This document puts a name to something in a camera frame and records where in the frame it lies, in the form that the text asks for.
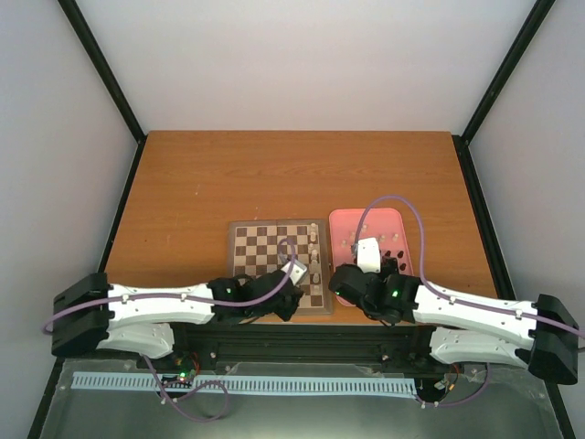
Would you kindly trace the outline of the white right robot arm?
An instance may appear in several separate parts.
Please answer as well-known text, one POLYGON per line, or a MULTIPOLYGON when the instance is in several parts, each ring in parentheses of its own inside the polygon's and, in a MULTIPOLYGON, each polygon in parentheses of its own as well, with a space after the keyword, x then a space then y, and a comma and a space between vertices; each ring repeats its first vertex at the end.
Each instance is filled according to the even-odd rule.
POLYGON ((440 363, 507 364, 556 384, 578 381, 582 333, 555 296, 530 302, 465 294, 402 273, 394 258, 372 271, 344 263, 329 288, 373 320, 433 325, 430 354, 440 363))

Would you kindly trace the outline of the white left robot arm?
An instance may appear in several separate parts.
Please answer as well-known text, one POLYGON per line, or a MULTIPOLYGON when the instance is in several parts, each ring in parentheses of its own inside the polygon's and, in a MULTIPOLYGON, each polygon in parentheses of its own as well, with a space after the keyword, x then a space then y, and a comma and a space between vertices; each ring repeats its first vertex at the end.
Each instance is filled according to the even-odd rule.
POLYGON ((138 288, 93 273, 54 298, 42 331, 51 336, 56 357, 109 349, 176 369, 188 362, 190 346, 175 336, 172 324, 237 325, 269 314, 287 321, 299 306, 306 275, 306 267, 288 262, 257 278, 240 274, 178 288, 138 288))

